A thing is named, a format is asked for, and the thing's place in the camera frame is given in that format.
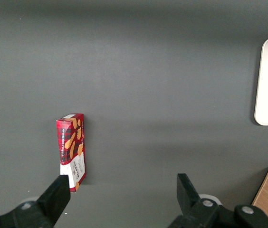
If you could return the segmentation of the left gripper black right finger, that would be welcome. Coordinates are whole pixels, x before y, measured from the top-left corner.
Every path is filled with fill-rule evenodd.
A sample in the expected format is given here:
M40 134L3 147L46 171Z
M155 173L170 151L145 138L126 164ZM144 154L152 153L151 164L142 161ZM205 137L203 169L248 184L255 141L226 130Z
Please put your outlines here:
M170 228L268 228L268 216L252 205L237 205L233 211L209 198L201 198L187 174L177 175L177 200L182 215Z

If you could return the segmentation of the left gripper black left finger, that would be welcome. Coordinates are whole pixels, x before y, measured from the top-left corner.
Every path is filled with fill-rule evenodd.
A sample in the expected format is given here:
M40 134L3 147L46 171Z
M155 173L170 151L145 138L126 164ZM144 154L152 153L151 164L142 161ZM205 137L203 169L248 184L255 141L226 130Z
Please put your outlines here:
M53 228L69 201L68 175L59 175L37 200L0 215L0 228Z

